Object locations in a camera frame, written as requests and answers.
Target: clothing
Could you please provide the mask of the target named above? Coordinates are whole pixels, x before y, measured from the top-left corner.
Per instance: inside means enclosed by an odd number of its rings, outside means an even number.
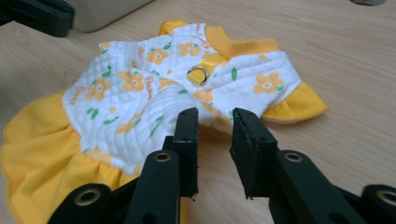
[[[209,71],[203,86],[187,76],[198,64]],[[116,189],[136,178],[190,107],[201,124],[228,133],[235,107],[282,123],[327,109],[275,40],[231,40],[219,27],[167,21],[149,40],[102,43],[70,89],[26,106],[4,130],[0,160],[17,220],[46,222],[83,184]]]

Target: wooden table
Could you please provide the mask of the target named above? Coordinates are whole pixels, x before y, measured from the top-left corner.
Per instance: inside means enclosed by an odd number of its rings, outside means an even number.
[[[100,31],[67,38],[11,22],[0,27],[0,129],[34,99],[71,85],[98,43],[144,40],[176,19],[219,25],[236,39],[276,38],[329,106],[300,124],[267,123],[280,148],[303,152],[334,185],[356,194],[369,184],[396,186],[395,1],[156,0]],[[245,200],[228,152],[231,136],[202,128],[200,141],[200,193],[188,201],[190,223],[272,223],[266,199]],[[2,178],[0,223],[13,223],[5,185]]]

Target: yellow strap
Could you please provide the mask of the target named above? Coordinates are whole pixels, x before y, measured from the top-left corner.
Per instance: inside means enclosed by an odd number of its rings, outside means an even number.
[[[224,61],[224,57],[217,53],[214,53],[202,59],[198,65],[202,66],[210,76],[210,74],[213,72],[213,69]],[[203,69],[192,69],[187,74],[187,76],[192,83],[199,86],[202,86],[206,80],[206,73]]]

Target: light wood tabletop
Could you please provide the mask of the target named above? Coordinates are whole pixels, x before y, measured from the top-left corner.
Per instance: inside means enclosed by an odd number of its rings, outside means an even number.
[[[73,84],[99,43],[145,40],[162,21],[177,19],[222,26],[235,39],[275,38],[329,107],[299,124],[266,122],[279,147],[303,152],[334,185],[352,193],[370,184],[396,187],[391,0],[376,7],[348,0],[155,0],[104,29],[72,30],[67,38],[10,22],[0,27],[0,129],[34,99]],[[190,223],[273,223],[267,199],[245,199],[230,145],[230,135],[201,128],[200,192],[187,202]],[[0,184],[0,223],[14,223],[3,177]]]

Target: floral print fabric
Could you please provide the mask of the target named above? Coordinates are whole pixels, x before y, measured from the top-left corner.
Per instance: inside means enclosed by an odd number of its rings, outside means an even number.
[[[212,54],[221,52],[206,41],[204,24],[146,41],[101,44],[64,95],[81,150],[132,174],[174,134],[182,110],[197,107],[201,124],[230,132],[235,107],[260,116],[301,83],[286,53],[274,51],[231,58],[204,86],[194,85],[187,71]]]

